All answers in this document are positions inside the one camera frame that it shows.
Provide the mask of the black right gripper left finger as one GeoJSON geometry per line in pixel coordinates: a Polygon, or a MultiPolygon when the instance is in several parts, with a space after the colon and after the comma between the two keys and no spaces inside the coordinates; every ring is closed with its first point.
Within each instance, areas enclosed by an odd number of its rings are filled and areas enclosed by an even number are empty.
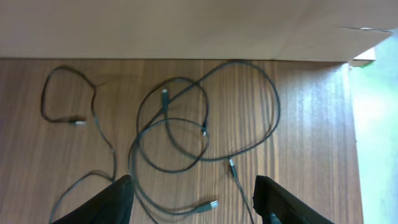
{"type": "Polygon", "coordinates": [[[55,224],[129,224],[134,183],[124,175],[55,224]]]}

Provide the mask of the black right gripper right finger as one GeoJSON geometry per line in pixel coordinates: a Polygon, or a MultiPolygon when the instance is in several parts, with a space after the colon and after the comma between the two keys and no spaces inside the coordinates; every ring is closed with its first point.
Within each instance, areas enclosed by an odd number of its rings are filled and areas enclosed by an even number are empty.
{"type": "Polygon", "coordinates": [[[268,176],[256,177],[252,199],[263,223],[333,224],[268,176]]]}

